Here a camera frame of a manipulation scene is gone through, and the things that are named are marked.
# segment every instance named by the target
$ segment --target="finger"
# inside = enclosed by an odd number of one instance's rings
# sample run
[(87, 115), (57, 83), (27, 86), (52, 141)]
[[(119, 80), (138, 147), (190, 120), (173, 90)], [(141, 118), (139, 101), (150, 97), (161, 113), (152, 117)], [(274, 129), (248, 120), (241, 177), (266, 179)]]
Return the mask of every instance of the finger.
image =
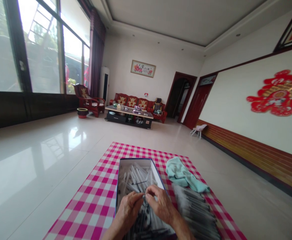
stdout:
[(133, 216), (137, 217), (138, 212), (139, 212), (139, 210), (140, 210), (142, 204), (143, 204), (143, 199), (142, 199), (142, 198), (139, 199), (139, 200), (135, 203), (135, 205), (133, 206), (133, 209), (132, 209), (132, 214), (133, 214)]
[(160, 191), (160, 188), (156, 185), (150, 185), (147, 189), (146, 189), (146, 194), (149, 193), (151, 195), (156, 195), (158, 196)]
[(130, 200), (132, 205), (134, 205), (136, 201), (141, 199), (143, 195), (144, 195), (144, 193), (136, 193), (135, 195), (132, 195), (131, 200)]
[(148, 204), (152, 207), (152, 209), (156, 210), (158, 206), (158, 202), (154, 199), (154, 197), (150, 195), (149, 193), (146, 193), (145, 197)]
[(126, 196), (128, 196), (128, 197), (130, 197), (130, 196), (132, 196), (132, 195), (134, 195), (134, 194), (136, 194), (136, 192), (135, 191), (132, 191), (132, 192), (130, 192), (128, 195), (126, 195)]

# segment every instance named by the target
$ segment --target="wooden wainscoting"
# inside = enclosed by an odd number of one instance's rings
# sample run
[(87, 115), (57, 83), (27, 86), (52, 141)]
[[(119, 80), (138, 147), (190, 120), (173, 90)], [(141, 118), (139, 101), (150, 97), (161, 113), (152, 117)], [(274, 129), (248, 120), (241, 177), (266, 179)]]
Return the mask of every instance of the wooden wainscoting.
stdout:
[(199, 119), (197, 125), (203, 124), (204, 136), (292, 187), (292, 154)]

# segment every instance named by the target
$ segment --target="pink checkered tablecloth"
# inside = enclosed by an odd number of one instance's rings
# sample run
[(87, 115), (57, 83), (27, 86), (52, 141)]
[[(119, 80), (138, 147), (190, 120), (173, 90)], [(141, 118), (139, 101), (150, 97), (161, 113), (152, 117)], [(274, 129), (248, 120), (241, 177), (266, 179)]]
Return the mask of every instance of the pink checkered tablecloth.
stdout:
[[(102, 238), (115, 214), (117, 176), (121, 158), (152, 158), (176, 206), (172, 183), (166, 175), (167, 160), (176, 156), (197, 179), (205, 183), (188, 157), (113, 142), (44, 239)], [(218, 219), (217, 228), (223, 239), (246, 239), (213, 192), (205, 193), (204, 198)]]

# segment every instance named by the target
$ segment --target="glass tabletop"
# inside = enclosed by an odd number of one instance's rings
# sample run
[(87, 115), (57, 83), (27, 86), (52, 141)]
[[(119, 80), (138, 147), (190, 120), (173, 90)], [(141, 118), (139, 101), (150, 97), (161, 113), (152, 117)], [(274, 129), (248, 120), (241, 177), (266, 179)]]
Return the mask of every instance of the glass tabletop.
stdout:
[(105, 107), (105, 109), (113, 110), (113, 111), (121, 111), (121, 112), (125, 112), (127, 114), (133, 114), (133, 115), (138, 115), (138, 116), (142, 116), (142, 117), (153, 118), (153, 115), (150, 112), (147, 112), (147, 111), (141, 111), (140, 113), (134, 112), (133, 108), (127, 107), (127, 106), (124, 106), (122, 109), (117, 109), (114, 105), (110, 105), (110, 106)]

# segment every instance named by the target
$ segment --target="curtain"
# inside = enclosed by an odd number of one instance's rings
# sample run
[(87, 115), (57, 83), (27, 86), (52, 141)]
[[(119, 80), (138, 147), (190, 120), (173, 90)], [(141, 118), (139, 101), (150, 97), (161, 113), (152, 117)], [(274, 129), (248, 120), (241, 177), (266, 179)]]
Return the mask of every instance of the curtain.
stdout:
[(90, 96), (99, 97), (100, 68), (102, 65), (103, 48), (106, 28), (95, 8), (90, 13), (90, 59), (88, 89)]

